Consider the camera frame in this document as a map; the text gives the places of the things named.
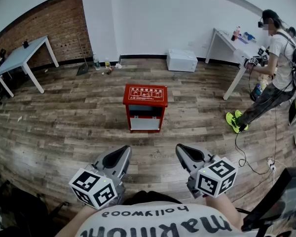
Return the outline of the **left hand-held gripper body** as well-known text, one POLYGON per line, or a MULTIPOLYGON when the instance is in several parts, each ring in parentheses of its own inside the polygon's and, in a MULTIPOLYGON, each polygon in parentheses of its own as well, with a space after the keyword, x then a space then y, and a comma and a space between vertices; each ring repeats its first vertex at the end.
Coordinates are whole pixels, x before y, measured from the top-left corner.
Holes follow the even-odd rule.
POLYGON ((98 170, 92 164, 80 168, 69 186, 78 200, 94 209, 120 203, 125 193, 120 178, 110 175, 106 169, 98 170))

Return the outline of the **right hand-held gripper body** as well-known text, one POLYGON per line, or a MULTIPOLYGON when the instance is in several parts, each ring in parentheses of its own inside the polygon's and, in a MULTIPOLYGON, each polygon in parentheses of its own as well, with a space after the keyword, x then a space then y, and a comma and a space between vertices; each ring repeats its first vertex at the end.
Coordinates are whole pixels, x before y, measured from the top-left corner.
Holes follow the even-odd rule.
POLYGON ((208 154, 192 165, 187 187, 195 198, 201 195, 217 198, 234 185, 237 173, 238 167, 227 158, 208 154))

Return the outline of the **person's left forearm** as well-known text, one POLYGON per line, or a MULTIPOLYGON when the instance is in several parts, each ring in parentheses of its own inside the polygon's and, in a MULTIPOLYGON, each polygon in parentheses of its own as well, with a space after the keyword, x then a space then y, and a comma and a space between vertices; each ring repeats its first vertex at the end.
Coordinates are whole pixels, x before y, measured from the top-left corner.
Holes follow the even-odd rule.
POLYGON ((57 233, 55 237, 75 237, 81 225, 98 211, 99 210, 96 210, 88 205, 84 206, 78 214, 57 233))

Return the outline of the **person's right forearm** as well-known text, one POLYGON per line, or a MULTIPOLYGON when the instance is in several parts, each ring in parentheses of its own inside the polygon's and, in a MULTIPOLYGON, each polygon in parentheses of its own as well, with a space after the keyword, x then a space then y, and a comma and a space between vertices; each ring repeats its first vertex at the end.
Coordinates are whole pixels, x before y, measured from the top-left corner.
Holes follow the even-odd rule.
POLYGON ((243 219, 225 193, 218 197, 205 196, 206 205, 218 210, 237 229, 241 230, 243 219))

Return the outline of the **person's black trousers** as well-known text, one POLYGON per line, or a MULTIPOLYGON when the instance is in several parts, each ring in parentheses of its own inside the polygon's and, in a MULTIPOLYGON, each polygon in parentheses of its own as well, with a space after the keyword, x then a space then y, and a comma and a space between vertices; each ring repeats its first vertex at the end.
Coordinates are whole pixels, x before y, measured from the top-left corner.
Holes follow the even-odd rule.
POLYGON ((180 201, 172 198, 168 195, 161 194, 155 191, 139 191, 132 197, 126 199, 122 205, 135 205, 139 203, 147 203, 147 202, 155 202, 155 201, 165 201, 165 202, 172 202, 177 204, 182 204, 180 201))

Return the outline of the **black monitor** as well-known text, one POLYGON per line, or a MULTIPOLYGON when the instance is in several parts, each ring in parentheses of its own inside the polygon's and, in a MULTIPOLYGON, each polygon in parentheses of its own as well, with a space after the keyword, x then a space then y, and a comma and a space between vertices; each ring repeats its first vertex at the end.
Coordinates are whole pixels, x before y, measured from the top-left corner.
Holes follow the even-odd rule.
POLYGON ((260 203, 243 219, 241 230, 261 237, 280 219, 296 216, 296 167, 287 167, 260 203))

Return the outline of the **person's white printed shirt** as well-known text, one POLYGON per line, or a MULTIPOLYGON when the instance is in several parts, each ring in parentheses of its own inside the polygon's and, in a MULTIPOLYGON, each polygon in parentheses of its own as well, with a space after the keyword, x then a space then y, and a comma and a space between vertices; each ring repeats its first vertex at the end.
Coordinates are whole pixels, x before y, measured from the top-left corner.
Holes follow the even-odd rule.
POLYGON ((75 237, 253 237, 216 209, 199 204, 116 205, 90 216, 75 237))

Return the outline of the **black tripod stand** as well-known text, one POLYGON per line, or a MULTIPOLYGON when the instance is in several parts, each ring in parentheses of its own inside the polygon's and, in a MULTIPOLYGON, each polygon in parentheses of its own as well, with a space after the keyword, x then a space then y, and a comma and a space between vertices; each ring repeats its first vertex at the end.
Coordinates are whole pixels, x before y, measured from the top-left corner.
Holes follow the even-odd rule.
POLYGON ((3 191, 9 184, 6 180, 0 186, 0 237, 55 237, 57 231, 53 219, 62 207, 69 207, 70 203, 62 202, 48 212, 41 200, 43 194, 34 196, 19 188, 12 188, 10 196, 4 197, 3 191), (16 225, 3 229, 1 214, 10 212, 14 215, 16 225))

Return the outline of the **black bin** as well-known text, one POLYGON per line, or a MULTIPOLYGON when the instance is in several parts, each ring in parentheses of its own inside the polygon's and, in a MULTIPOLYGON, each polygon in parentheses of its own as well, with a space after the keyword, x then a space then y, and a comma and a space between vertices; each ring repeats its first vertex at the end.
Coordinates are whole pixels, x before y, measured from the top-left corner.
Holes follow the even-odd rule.
POLYGON ((254 89, 251 91, 250 98, 255 102, 261 96, 261 94, 261 85, 257 83, 254 89))

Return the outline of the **white microwave oven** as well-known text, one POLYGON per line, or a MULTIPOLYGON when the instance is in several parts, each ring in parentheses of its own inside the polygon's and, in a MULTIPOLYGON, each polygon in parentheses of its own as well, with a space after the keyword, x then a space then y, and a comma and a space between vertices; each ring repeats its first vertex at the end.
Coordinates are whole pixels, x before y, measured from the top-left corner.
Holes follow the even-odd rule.
POLYGON ((198 60, 193 51, 168 49, 166 62, 169 71, 195 72, 198 60))

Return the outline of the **clear water bottle green label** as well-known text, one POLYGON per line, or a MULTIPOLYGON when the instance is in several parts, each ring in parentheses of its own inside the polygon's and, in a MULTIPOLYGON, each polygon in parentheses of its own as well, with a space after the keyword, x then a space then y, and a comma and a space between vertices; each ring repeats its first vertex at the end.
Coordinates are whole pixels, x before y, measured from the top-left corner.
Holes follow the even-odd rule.
POLYGON ((93 52, 93 63, 94 63, 94 67, 97 71, 101 69, 100 61, 99 61, 98 56, 96 55, 95 52, 93 52))

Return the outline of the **white table with clutter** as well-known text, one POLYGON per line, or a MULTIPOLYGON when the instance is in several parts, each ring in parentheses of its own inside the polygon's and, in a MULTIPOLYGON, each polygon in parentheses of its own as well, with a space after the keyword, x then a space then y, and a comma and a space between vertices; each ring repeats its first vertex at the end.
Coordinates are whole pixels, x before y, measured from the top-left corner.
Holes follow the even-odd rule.
POLYGON ((236 52, 236 55, 234 55, 234 57, 237 59, 237 62, 239 63, 239 71, 235 76, 233 82, 229 86, 228 90, 226 91, 225 95, 223 96, 223 100, 227 100, 229 98, 235 87, 238 85, 240 79, 244 75, 246 71, 246 67, 244 65, 245 59, 247 58, 249 60, 251 57, 257 55, 258 50, 260 48, 259 45, 252 41, 247 41, 247 43, 243 43, 241 40, 238 39, 232 41, 231 36, 232 33, 229 33, 229 35, 227 35, 224 31, 213 28, 211 43, 209 45, 208 52, 205 58, 205 63, 208 64, 210 59, 212 58, 212 51, 214 50, 214 41, 217 38, 220 38, 231 51, 236 52))

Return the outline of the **red drink bottle white cap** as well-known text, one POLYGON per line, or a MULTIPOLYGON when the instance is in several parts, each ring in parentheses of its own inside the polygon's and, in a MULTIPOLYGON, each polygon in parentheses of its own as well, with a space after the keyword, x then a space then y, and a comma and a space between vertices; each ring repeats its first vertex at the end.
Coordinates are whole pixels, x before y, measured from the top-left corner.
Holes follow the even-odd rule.
POLYGON ((237 26, 236 29, 233 31, 233 34, 232 34, 232 37, 231 37, 231 40, 232 41, 235 41, 236 39, 238 39, 238 36, 240 34, 240 26, 237 26))

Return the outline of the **long-handled dustpan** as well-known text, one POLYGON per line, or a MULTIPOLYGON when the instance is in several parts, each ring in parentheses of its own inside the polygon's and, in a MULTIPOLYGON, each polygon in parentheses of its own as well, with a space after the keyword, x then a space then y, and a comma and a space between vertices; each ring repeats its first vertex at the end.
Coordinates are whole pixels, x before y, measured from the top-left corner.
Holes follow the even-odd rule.
POLYGON ((82 52, 84 63, 79 66, 76 76, 80 76, 80 75, 86 74, 88 72, 88 70, 89 70, 89 66, 88 66, 88 63, 86 61, 84 52, 82 50, 82 45, 81 45, 81 42, 80 42, 80 38, 79 37, 78 37, 78 43, 79 43, 79 46, 80 46, 80 50, 82 52))

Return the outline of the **white table by brick wall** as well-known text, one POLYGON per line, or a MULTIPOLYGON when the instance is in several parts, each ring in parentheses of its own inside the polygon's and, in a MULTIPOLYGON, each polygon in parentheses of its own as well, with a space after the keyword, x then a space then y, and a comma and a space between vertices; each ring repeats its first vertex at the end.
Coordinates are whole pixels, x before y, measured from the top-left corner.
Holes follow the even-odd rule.
POLYGON ((37 87, 39 92, 41 94, 44 93, 44 89, 41 87, 37 79, 35 78, 34 74, 32 73, 30 67, 28 66, 29 59, 34 55, 34 53, 43 45, 46 44, 48 52, 52 58, 53 63, 55 64, 55 67, 58 68, 59 64, 55 57, 55 54, 51 48, 51 45, 48 40, 48 36, 40 37, 36 40, 33 40, 29 42, 29 46, 27 48, 19 47, 15 49, 8 58, 3 62, 3 64, 0 66, 0 83, 4 87, 4 89, 7 91, 7 93, 14 97, 14 94, 10 91, 6 83, 1 78, 2 75, 6 72, 9 72, 13 69, 16 69, 18 67, 21 67, 23 72, 30 77, 34 85, 37 87))

